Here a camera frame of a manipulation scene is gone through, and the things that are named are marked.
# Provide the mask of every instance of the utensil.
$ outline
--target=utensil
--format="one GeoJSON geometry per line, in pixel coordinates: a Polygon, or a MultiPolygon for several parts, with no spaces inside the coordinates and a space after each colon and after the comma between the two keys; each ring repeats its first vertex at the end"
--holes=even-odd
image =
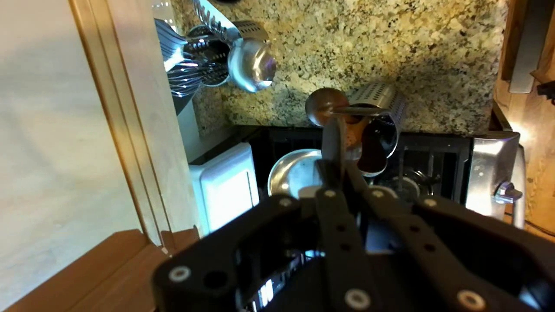
{"type": "Polygon", "coordinates": [[[277,65],[263,41],[237,38],[229,52],[229,78],[246,91],[269,88],[274,81],[277,65]]]}
{"type": "Polygon", "coordinates": [[[187,102],[201,83],[201,69],[192,60],[178,62],[168,71],[168,81],[171,95],[187,102]]]}
{"type": "Polygon", "coordinates": [[[154,19],[163,67],[170,71],[178,62],[192,60],[194,53],[204,50],[215,36],[208,27],[192,27],[187,36],[180,36],[161,19],[154,19]]]}
{"type": "Polygon", "coordinates": [[[246,27],[243,22],[244,29],[251,33],[250,36],[243,36],[239,27],[208,0],[196,0],[194,3],[203,24],[206,24],[222,41],[230,45],[227,57],[229,81],[246,91],[258,91],[270,86],[277,65],[269,53],[267,33],[263,31],[263,38],[260,29],[246,27]]]}
{"type": "Polygon", "coordinates": [[[256,20],[234,20],[234,24],[241,31],[243,38],[258,39],[267,45],[270,43],[270,38],[260,22],[256,22],[256,20]]]}
{"type": "Polygon", "coordinates": [[[383,109],[380,107],[361,107],[361,105],[347,105],[347,107],[333,107],[334,114],[348,114],[352,117],[357,116],[380,116],[383,109]]]}
{"type": "Polygon", "coordinates": [[[387,152],[381,145],[381,124],[369,123],[362,130],[361,143],[362,154],[357,161],[357,166],[362,169],[366,176],[376,176],[387,168],[387,152]]]}
{"type": "Polygon", "coordinates": [[[324,126],[336,107],[347,107],[348,98],[336,88],[317,88],[305,102],[305,114],[315,126],[324,126]]]}
{"type": "Polygon", "coordinates": [[[281,156],[267,176],[269,195],[289,194],[300,197],[303,189],[322,185],[315,169],[317,159],[322,159],[319,149],[296,149],[281,156]]]}
{"type": "Polygon", "coordinates": [[[194,0],[196,13],[220,39],[232,43],[241,38],[237,26],[234,26],[217,7],[208,0],[194,0]]]}
{"type": "Polygon", "coordinates": [[[381,109],[380,116],[373,119],[380,131],[380,142],[390,157],[400,137],[400,121],[404,114],[404,100],[388,83],[373,83],[355,90],[348,95],[350,107],[381,109]]]}
{"type": "Polygon", "coordinates": [[[223,41],[211,41],[197,55],[201,79],[206,86],[220,86],[229,79],[229,45],[223,41]]]}

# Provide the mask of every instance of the granite countertop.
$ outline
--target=granite countertop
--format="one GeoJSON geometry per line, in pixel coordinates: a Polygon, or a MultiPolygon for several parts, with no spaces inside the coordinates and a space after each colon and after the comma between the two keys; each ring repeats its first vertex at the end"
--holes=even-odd
{"type": "MultiPolygon", "coordinates": [[[[504,0],[243,0],[217,7],[255,19],[272,38],[274,85],[260,93],[199,90],[197,116],[237,124],[307,124],[310,91],[390,81],[406,98],[404,131],[478,133],[489,121],[504,0]]],[[[182,29],[191,1],[173,1],[182,29]]]]}

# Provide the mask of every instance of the cabinet door frame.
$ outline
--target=cabinet door frame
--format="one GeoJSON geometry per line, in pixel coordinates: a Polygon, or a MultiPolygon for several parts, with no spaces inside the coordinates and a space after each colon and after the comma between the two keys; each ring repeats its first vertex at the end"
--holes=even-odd
{"type": "Polygon", "coordinates": [[[196,227],[187,156],[163,69],[149,1],[71,0],[83,48],[142,230],[196,227]]]}

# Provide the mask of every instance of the wooden countertop edge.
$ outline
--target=wooden countertop edge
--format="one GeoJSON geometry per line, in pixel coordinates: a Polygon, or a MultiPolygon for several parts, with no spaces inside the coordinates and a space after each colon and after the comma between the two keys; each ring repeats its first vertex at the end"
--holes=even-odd
{"type": "Polygon", "coordinates": [[[536,71],[530,72],[539,83],[555,81],[555,39],[550,38],[555,38],[555,8],[551,12],[551,22],[543,46],[539,65],[536,71]]]}
{"type": "Polygon", "coordinates": [[[196,242],[197,230],[163,235],[171,242],[170,253],[139,230],[116,232],[7,310],[152,310],[151,273],[170,254],[196,242]]]}

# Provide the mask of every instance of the silver knob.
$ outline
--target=silver knob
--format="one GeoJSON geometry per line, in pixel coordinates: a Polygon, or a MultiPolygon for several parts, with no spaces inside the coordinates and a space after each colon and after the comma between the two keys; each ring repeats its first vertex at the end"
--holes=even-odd
{"type": "Polygon", "coordinates": [[[513,182],[504,180],[494,195],[498,204],[515,204],[522,197],[522,192],[515,189],[513,182]]]}

